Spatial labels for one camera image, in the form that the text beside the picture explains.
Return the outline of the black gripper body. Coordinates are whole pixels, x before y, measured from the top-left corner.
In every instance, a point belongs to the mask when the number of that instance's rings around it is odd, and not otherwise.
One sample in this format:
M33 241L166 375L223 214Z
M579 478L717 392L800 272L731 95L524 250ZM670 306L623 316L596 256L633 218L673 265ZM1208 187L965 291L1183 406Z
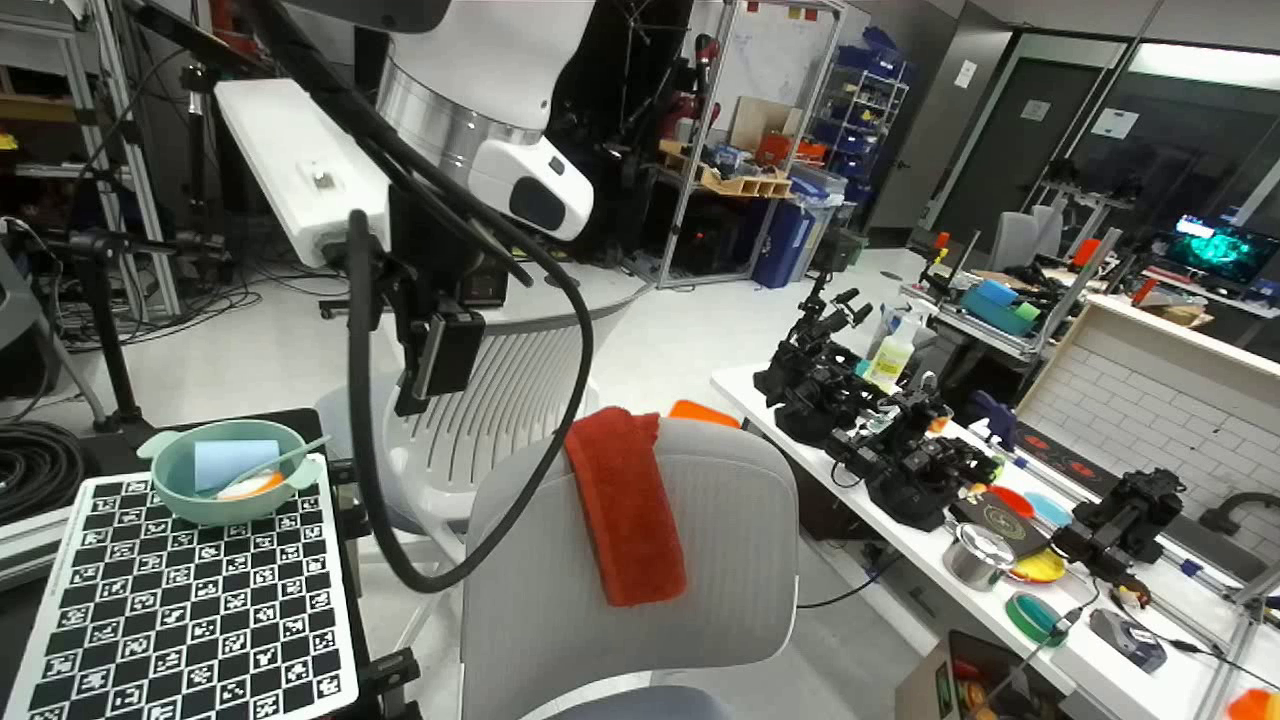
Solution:
M444 229L413 191L390 191L392 306L406 349L401 414L466 392L486 341L486 306L510 298L510 269Z

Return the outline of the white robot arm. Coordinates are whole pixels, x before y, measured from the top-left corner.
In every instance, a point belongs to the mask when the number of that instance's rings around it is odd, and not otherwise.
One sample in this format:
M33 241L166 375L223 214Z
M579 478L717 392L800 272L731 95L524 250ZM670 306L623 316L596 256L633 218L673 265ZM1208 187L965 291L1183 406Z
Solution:
M431 397L461 392L481 337L466 298L466 256L491 256L524 278L516 250L574 303L579 367L570 406L579 406L591 367L587 306L538 230L575 241L596 201L546 136L551 88L583 39L591 0L305 0L390 32L374 99L330 66L284 0L235 4L274 64L305 90L305 110L350 136L390 181L392 248L375 244L357 205L344 222L309 222L275 208L309 269L341 258L351 277L350 406L374 406L370 333L379 298L392 298L406 349L395 404L425 411Z

